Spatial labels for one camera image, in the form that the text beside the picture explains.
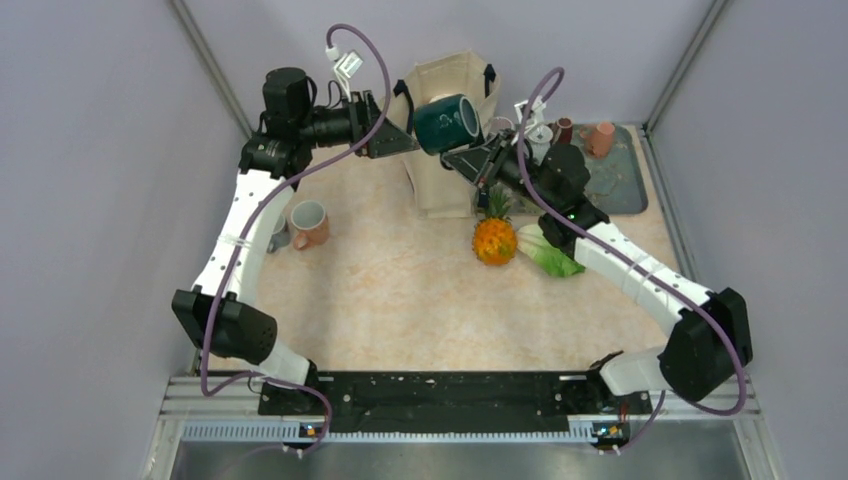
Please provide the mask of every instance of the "beige bag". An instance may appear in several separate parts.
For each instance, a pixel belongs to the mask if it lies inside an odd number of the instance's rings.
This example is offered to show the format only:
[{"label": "beige bag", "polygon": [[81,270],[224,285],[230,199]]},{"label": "beige bag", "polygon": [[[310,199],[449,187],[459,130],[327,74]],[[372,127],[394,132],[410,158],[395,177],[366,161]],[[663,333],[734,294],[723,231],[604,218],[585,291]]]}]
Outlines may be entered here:
[{"label": "beige bag", "polygon": [[[501,77],[497,75],[494,82],[488,83],[489,96],[486,96],[486,67],[487,63],[477,54],[465,51],[416,65],[403,80],[414,107],[448,95],[465,94],[477,109],[481,127],[486,127],[495,113],[501,91]],[[393,98],[388,118],[405,129],[408,115],[409,104],[404,96]],[[423,150],[399,156],[412,181],[415,204],[422,217],[458,218],[474,215],[474,187],[456,172],[442,168],[438,156],[427,155]]]}]

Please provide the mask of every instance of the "pink mug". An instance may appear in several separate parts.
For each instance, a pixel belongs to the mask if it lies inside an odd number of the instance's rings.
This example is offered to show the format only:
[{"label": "pink mug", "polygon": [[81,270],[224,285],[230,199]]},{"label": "pink mug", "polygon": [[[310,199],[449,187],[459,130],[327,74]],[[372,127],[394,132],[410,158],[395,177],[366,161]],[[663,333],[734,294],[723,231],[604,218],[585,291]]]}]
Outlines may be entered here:
[{"label": "pink mug", "polygon": [[291,213],[291,225],[297,231],[292,240],[295,250],[323,245],[330,239],[327,210],[315,200],[306,200],[295,205]]},{"label": "pink mug", "polygon": [[604,158],[615,141],[615,125],[601,122],[592,129],[586,141],[586,151],[595,158]]}]

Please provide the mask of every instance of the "tabletop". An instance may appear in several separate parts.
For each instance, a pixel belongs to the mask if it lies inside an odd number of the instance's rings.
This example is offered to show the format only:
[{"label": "tabletop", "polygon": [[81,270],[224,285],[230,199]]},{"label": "tabletop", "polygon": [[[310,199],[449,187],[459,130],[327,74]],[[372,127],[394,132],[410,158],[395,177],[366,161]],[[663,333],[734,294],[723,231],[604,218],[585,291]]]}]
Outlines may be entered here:
[{"label": "tabletop", "polygon": [[[676,269],[635,144],[648,207],[612,221]],[[316,150],[312,164],[340,151]],[[421,218],[406,169],[392,157],[351,156],[305,178],[285,213],[302,200],[326,207],[330,240],[268,254],[256,307],[319,369],[577,370],[613,351],[665,343],[653,320],[595,272],[549,277],[521,253],[505,266],[483,265],[471,251],[477,220]],[[240,367],[213,357],[210,368]]]}]

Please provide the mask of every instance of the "bag handle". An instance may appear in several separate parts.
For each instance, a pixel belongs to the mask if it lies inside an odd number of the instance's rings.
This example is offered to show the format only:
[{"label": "bag handle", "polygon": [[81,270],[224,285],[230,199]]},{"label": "bag handle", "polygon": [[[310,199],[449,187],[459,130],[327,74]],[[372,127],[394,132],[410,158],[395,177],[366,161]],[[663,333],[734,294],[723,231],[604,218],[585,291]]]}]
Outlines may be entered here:
[{"label": "bag handle", "polygon": [[409,93],[409,87],[406,86],[406,82],[403,80],[398,80],[392,93],[394,93],[395,97],[403,94],[404,98],[406,98],[406,104],[409,106],[409,115],[406,117],[406,133],[407,135],[412,135],[412,114],[415,113],[415,105],[412,103],[412,95]]},{"label": "bag handle", "polygon": [[491,63],[486,65],[486,69],[483,70],[483,91],[486,93],[486,98],[488,98],[489,95],[492,93],[489,84],[495,83],[495,78],[497,77],[498,74],[495,73],[495,67],[493,67]]}]

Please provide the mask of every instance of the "white connector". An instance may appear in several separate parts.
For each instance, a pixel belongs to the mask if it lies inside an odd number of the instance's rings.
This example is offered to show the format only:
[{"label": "white connector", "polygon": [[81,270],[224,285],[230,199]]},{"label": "white connector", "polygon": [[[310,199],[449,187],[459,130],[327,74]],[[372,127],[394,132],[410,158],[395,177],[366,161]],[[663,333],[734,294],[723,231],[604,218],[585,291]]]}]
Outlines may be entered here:
[{"label": "white connector", "polygon": [[336,63],[333,65],[333,73],[336,75],[336,80],[339,82],[348,100],[351,100],[350,79],[356,74],[363,63],[362,57],[356,53],[356,50],[351,50],[336,60]]},{"label": "white connector", "polygon": [[[519,125],[524,117],[525,105],[527,105],[527,100],[515,104],[515,115],[518,117],[518,121],[515,122],[516,125]],[[547,107],[547,104],[537,97],[533,102],[533,107],[530,108],[530,118],[524,128],[525,137],[529,137],[534,130],[545,124],[545,107]],[[512,144],[515,145],[516,143],[518,143],[518,135],[512,138]]]},{"label": "white connector", "polygon": [[324,53],[327,54],[327,58],[333,63],[335,63],[336,60],[338,60],[339,57],[342,56],[342,54],[339,53],[339,47],[335,45],[333,45],[332,47],[324,47]]}]

